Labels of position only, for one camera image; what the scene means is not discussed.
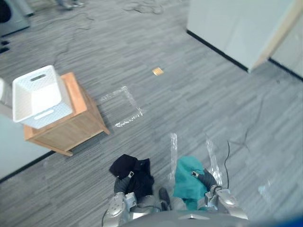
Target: green towel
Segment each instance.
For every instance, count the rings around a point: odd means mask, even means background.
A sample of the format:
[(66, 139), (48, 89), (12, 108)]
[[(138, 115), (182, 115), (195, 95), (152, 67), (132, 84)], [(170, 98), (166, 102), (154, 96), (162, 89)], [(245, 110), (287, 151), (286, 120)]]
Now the green towel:
[(183, 199), (188, 210), (197, 210), (197, 202), (204, 197), (206, 187), (191, 171), (204, 175), (202, 164), (192, 156), (178, 159), (175, 174), (175, 190), (173, 196)]

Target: gray carpet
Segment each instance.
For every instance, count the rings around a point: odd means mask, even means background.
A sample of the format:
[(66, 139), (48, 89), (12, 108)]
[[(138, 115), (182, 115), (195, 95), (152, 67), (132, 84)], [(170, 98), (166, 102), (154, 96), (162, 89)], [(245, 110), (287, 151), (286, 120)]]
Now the gray carpet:
[[(250, 219), (303, 210), (303, 83), (269, 62), (242, 71), (186, 34), (187, 0), (159, 2), (161, 15), (123, 11), (124, 0), (90, 0), (71, 12), (46, 4), (29, 29), (9, 37), (1, 77), (11, 83), (64, 52), (56, 69), (75, 73), (112, 134), (84, 142), (72, 157), (53, 154), (0, 184), (0, 226), (99, 227), (113, 195), (113, 161), (124, 153), (150, 158), (156, 192), (169, 178), (170, 133), (177, 135), (178, 156), (193, 155), (207, 168), (208, 136), (223, 185), (227, 140), (234, 141), (230, 190)], [(43, 28), (80, 12), (95, 21), (80, 14)], [(156, 67), (164, 74), (153, 75)], [(123, 86), (133, 99), (114, 92)]]

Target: wooden cabinet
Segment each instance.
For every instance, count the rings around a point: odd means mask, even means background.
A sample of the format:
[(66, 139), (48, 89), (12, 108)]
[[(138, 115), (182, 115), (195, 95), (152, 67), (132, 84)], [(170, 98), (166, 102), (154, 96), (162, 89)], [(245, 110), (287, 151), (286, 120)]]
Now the wooden cabinet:
[(69, 93), (73, 113), (41, 129), (24, 126), (25, 140), (72, 156), (71, 148), (105, 132), (110, 134), (95, 102), (78, 84), (73, 73), (62, 75)]

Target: person's foot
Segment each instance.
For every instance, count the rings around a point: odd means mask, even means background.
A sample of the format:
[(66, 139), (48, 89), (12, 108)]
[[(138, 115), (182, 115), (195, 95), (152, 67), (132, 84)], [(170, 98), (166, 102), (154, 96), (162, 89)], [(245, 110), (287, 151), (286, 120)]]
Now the person's foot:
[(78, 0), (72, 1), (72, 3), (73, 3), (72, 6), (74, 6), (74, 7), (83, 7), (84, 6), (84, 3), (80, 2)]
[(169, 194), (165, 188), (159, 189), (159, 200), (161, 203), (162, 211), (171, 210)]
[(3, 47), (3, 48), (0, 49), (0, 53), (4, 53), (6, 51), (9, 51), (9, 48)]
[(2, 44), (3, 46), (5, 46), (5, 45), (9, 44), (9, 41), (6, 41), (6, 40), (1, 41), (1, 44)]

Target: baseboard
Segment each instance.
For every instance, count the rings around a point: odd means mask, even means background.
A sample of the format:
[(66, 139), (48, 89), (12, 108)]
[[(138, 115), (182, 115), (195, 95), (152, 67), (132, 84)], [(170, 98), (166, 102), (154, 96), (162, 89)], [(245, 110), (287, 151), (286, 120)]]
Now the baseboard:
[(52, 151), (52, 150), (49, 151), (49, 152), (47, 152), (46, 154), (42, 155), (41, 157), (35, 159), (34, 161), (32, 161), (32, 162), (30, 162), (30, 163), (28, 163), (28, 164), (26, 164), (25, 166), (21, 167), (20, 169), (17, 169), (17, 170), (14, 171), (13, 173), (11, 173), (11, 174), (9, 174), (9, 175), (3, 177), (2, 179), (0, 179), (0, 183), (3, 183), (4, 181), (8, 180), (9, 178), (13, 177), (14, 175), (16, 175), (16, 174), (22, 172), (23, 170), (26, 170), (27, 168), (33, 166), (34, 164), (36, 164), (36, 163), (42, 161), (43, 159), (49, 157), (50, 155), (52, 155), (52, 154), (54, 154), (54, 153), (55, 153), (55, 152)]
[(300, 79), (303, 82), (303, 78), (300, 77), (298, 74), (296, 74), (294, 71), (291, 71), (290, 69), (286, 68), (284, 65), (281, 65), (279, 62), (273, 60), (272, 58), (269, 58), (268, 61), (270, 61), (271, 63), (275, 64), (279, 68), (285, 70), (286, 72), (288, 72), (289, 74), (293, 75), (294, 77), (297, 77), (298, 79)]
[(212, 49), (213, 51), (217, 52), (218, 54), (220, 54), (222, 57), (224, 57), (225, 59), (231, 61), (232, 63), (234, 63), (236, 66), (238, 66), (239, 68), (243, 69), (244, 71), (248, 72), (248, 68), (244, 65), (242, 65), (240, 62), (236, 61), (235, 59), (233, 59), (232, 57), (226, 55), (225, 53), (223, 53), (222, 51), (220, 51), (218, 48), (214, 47), (213, 45), (211, 45), (209, 42), (207, 42), (206, 40), (202, 39), (201, 37), (197, 36), (195, 33), (187, 30), (187, 34), (189, 34), (190, 36), (192, 36), (193, 38), (195, 38), (196, 40), (200, 41), (201, 43), (203, 43), (204, 45), (208, 46), (210, 49)]

